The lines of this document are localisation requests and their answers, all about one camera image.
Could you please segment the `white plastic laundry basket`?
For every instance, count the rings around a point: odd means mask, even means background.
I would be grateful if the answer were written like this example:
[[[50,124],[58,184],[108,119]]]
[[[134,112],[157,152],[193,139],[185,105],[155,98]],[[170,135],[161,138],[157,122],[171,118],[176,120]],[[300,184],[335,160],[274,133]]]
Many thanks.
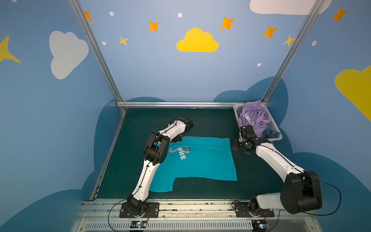
[[[283,138],[267,106],[260,100],[238,103],[233,106],[238,128],[252,125],[254,132],[270,141]]]

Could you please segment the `teal printed t-shirt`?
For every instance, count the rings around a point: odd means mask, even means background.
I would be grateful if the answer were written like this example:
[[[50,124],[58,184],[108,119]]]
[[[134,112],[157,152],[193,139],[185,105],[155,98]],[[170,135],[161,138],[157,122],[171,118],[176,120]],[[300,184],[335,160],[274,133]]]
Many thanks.
[[[156,170],[151,192],[173,191],[177,178],[237,181],[229,138],[184,137],[170,143],[165,161]]]

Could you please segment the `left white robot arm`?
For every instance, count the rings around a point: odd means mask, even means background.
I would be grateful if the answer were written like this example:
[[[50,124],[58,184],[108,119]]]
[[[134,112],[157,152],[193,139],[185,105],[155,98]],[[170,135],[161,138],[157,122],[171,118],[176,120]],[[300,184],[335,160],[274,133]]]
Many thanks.
[[[144,148],[144,164],[138,183],[125,205],[136,217],[143,216],[154,175],[168,154],[171,142],[181,142],[193,128],[193,121],[178,117],[160,131],[153,131]]]

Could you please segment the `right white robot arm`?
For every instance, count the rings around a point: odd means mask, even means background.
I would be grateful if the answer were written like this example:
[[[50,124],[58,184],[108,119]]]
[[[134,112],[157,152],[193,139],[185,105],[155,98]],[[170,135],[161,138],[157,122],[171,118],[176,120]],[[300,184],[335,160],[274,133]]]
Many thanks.
[[[233,149],[243,154],[256,154],[279,175],[283,182],[281,192],[251,197],[248,209],[252,216],[260,216],[268,209],[285,210],[290,214],[297,214],[322,207],[320,180],[315,172],[307,172],[290,161],[271,141],[259,138],[253,126],[242,126],[239,130],[241,141],[236,141]]]

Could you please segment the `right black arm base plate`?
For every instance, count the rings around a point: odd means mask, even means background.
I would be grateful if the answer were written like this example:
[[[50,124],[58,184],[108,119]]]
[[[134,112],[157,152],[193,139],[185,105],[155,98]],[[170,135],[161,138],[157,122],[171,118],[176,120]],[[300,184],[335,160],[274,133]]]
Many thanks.
[[[273,218],[275,216],[271,209],[251,209],[249,202],[233,201],[231,206],[238,218]]]

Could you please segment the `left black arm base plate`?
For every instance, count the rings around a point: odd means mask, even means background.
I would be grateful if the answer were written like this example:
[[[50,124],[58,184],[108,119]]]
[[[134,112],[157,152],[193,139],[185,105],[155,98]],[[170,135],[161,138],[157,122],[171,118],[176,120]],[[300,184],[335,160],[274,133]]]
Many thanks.
[[[157,218],[159,214],[160,204],[157,202],[149,202],[141,205],[139,208],[130,206],[129,203],[124,203],[121,206],[120,218]]]

